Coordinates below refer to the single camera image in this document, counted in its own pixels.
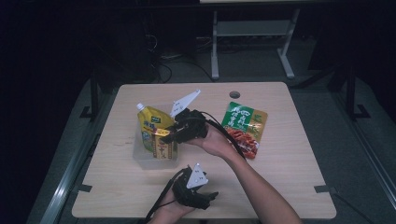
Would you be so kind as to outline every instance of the gray floor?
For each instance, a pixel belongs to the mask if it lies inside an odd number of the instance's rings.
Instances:
[[[276,54],[278,41],[263,40],[259,46],[250,46],[235,53],[220,54],[219,82],[283,81],[288,85],[297,84],[316,72],[306,69],[314,46],[315,41],[311,39],[291,42],[288,55],[296,75],[295,79],[285,77]],[[182,57],[165,64],[173,72],[169,83],[211,82],[204,72],[204,70],[210,72],[209,52],[198,54],[195,61]],[[164,67],[160,71],[163,78],[168,76],[168,70]],[[356,135],[356,127],[358,127],[389,172],[389,176],[396,180],[396,125],[376,102],[371,89],[360,80],[357,80],[356,101],[357,104],[364,105],[372,117],[351,122],[343,108],[345,92],[327,91],[328,80],[329,78],[325,77],[306,89],[290,90],[323,177],[327,185],[335,188],[342,199],[356,207],[374,223],[396,223],[395,208],[378,181],[374,168],[366,156],[364,145]],[[90,105],[89,87],[90,83],[87,83],[76,101],[28,223],[38,223],[41,220],[73,153],[80,149],[87,136],[99,134],[106,122],[106,116],[117,90],[113,94],[101,94],[101,114],[93,128],[93,124],[89,123],[88,119],[79,118],[83,107]],[[89,161],[90,158],[80,170],[76,186],[82,182]],[[77,193],[70,189],[59,223],[135,223],[133,219],[119,218],[77,219],[71,215],[76,197]],[[305,220],[304,223],[368,223],[350,205],[335,195],[332,198],[337,210],[336,218]],[[180,223],[191,223],[191,221],[182,220]],[[210,223],[248,223],[248,221],[210,220]]]

